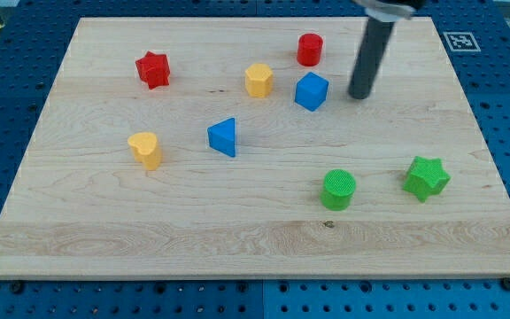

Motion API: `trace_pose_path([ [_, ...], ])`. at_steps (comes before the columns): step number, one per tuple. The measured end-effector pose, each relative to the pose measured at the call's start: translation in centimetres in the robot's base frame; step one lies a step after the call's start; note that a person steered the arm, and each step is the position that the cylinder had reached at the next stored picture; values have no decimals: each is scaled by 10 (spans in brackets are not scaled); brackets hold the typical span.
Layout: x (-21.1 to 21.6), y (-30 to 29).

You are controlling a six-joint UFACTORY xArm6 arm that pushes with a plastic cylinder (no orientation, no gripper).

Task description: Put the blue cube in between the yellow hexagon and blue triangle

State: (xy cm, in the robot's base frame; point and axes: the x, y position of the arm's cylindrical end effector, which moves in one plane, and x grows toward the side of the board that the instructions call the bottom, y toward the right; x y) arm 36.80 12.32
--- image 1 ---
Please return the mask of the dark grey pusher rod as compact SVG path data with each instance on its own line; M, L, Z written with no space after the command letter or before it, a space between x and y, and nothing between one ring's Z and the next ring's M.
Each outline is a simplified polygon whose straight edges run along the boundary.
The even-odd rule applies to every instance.
M361 100L369 97L393 27L394 22L382 22L371 17L367 19L348 86L348 94L352 98Z

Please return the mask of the silver rod mount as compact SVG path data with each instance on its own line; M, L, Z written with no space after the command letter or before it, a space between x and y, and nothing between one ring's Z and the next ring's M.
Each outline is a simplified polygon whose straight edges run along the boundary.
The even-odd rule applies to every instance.
M381 22L411 19L426 0L352 0L365 9L365 14Z

